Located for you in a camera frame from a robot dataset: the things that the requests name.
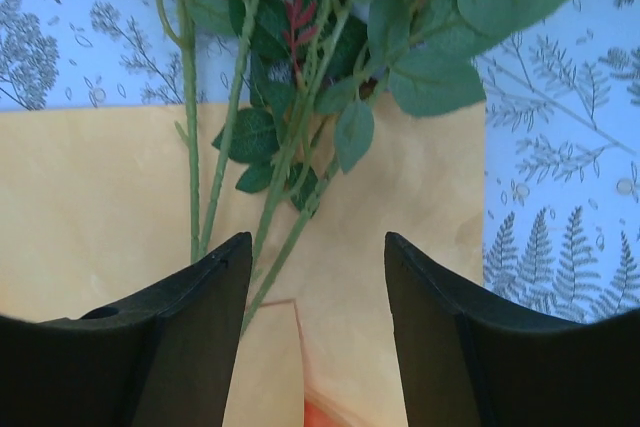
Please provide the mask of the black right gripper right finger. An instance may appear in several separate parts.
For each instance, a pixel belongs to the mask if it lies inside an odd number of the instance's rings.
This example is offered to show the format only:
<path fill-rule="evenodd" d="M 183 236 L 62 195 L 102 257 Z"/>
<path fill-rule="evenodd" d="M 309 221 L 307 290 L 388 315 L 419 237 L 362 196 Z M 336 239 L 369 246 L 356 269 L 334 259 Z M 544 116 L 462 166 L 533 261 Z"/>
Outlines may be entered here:
<path fill-rule="evenodd" d="M 384 267 L 412 426 L 635 426 L 639 313 L 579 324 L 441 266 L 398 233 Z"/>

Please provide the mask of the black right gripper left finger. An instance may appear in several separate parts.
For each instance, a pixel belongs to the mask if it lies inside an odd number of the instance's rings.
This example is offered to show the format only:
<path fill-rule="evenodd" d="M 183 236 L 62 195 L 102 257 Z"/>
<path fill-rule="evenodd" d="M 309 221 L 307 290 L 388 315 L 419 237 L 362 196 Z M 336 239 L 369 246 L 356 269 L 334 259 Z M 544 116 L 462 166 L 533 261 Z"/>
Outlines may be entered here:
<path fill-rule="evenodd" d="M 1 320 L 5 426 L 219 426 L 240 339 L 252 239 L 77 319 Z"/>

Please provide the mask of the orange paper bouquet wrap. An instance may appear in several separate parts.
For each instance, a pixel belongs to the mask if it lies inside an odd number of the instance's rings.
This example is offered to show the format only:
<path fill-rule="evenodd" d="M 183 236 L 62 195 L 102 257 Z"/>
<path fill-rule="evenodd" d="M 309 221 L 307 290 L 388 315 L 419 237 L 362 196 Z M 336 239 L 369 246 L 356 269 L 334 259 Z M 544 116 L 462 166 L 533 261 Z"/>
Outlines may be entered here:
<path fill-rule="evenodd" d="M 241 344 L 228 426 L 402 426 L 384 276 L 397 232 L 482 280 L 485 109 L 415 119 L 383 96 Z M 1 310 L 78 317 L 190 262 L 182 107 L 1 117 Z"/>

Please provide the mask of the artificial flower bunch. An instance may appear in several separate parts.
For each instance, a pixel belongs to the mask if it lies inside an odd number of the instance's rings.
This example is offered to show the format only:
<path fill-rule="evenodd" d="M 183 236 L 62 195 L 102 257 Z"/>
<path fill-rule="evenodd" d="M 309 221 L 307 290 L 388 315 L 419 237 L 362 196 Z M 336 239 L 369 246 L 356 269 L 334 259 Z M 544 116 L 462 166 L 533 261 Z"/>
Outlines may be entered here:
<path fill-rule="evenodd" d="M 260 254 L 277 208 L 297 219 L 272 266 L 254 268 L 251 321 L 327 188 L 366 155 L 373 108 L 390 92 L 407 115 L 435 117 L 486 97 L 474 59 L 546 19 L 568 0 L 155 0 L 183 65 L 190 256 L 212 237 L 229 162 L 237 189 L 265 194 L 253 240 Z M 207 201 L 200 198 L 196 31 L 233 36 L 238 50 Z"/>

